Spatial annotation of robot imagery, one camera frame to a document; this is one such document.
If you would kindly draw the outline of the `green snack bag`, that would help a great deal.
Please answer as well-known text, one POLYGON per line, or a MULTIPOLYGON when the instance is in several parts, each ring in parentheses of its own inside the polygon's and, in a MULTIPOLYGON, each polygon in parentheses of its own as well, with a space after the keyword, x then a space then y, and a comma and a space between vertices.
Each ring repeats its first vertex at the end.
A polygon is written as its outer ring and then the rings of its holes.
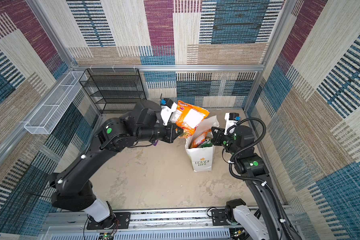
POLYGON ((205 140, 204 142, 202 142, 200 145, 197 146, 197 148, 201 149, 201 148, 209 148, 209 147, 212 147, 213 146, 213 143, 212 143, 212 140, 205 140))

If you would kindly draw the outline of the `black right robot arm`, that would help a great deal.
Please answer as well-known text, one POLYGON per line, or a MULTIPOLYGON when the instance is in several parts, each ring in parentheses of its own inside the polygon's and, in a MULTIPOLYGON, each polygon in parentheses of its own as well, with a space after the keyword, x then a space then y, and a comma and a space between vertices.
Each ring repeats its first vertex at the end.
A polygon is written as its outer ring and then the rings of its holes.
POLYGON ((260 221, 243 200, 235 199, 226 203, 227 223, 242 226, 253 240, 300 240, 273 188, 265 162, 254 152, 267 132, 265 123, 259 118, 247 118, 226 130, 212 127, 211 132, 213 145, 222 146, 231 154, 230 175, 246 183, 263 217, 260 221))

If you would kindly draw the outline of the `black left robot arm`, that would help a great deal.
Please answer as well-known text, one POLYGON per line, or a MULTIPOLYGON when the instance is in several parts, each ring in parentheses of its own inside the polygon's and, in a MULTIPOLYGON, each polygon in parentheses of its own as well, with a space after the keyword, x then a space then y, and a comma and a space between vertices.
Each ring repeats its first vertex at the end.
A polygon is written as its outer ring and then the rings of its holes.
POLYGON ((96 130, 86 152, 61 173, 50 175, 50 187, 56 190, 51 196, 52 206, 71 212, 84 211, 104 229, 109 229, 116 216, 110 204, 96 196, 90 178, 125 148, 143 141, 171 144, 183 134, 176 124, 165 123, 161 112, 159 104, 143 100, 123 116, 106 120, 96 130))

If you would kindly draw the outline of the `white paper bag with print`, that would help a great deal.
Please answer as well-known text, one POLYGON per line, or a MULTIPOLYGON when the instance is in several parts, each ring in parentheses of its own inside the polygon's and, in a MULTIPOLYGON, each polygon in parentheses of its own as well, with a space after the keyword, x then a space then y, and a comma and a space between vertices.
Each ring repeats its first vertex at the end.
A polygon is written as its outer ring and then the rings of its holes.
MULTIPOLYGON (((204 119, 196 128, 196 131, 193 135, 186 138, 186 153, 191 160, 193 171, 194 172, 205 172, 212 170, 212 163, 213 163, 213 155, 215 147, 209 148, 193 148, 191 149, 192 140, 197 137, 199 134, 206 130, 211 130, 212 127, 219 127, 219 121, 217 116, 212 116, 207 119, 204 119)), ((209 132, 207 140, 212 140, 212 133, 209 132)))

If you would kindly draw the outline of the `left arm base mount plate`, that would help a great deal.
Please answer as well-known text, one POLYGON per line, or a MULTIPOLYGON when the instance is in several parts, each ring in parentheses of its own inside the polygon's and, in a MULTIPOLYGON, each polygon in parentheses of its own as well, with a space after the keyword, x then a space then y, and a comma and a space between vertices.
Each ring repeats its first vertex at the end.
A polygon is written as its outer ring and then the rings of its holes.
POLYGON ((130 224, 131 212, 112 213, 110 217, 101 222, 96 222, 93 217, 89 217, 86 230, 119 230, 127 229, 130 224))

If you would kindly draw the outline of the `small orange snack bag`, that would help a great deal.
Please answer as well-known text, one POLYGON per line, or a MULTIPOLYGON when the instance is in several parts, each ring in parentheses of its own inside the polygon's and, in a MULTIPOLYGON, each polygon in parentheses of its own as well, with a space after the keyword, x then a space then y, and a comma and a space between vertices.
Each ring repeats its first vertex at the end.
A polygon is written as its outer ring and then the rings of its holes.
POLYGON ((202 145, 207 140, 209 132, 211 132, 211 130, 206 130, 206 131, 202 132, 201 134, 199 134, 197 137, 195 137, 192 140, 190 148, 193 149, 193 148, 197 148, 200 145, 202 145))

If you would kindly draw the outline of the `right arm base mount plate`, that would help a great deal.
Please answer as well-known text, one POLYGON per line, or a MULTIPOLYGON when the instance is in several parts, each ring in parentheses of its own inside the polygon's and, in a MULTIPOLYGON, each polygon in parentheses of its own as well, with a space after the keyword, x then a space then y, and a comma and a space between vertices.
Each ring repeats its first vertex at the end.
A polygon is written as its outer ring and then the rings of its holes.
POLYGON ((213 226, 238 226, 239 223, 228 220, 225 210, 211 207, 207 210, 207 216, 212 219, 213 226))

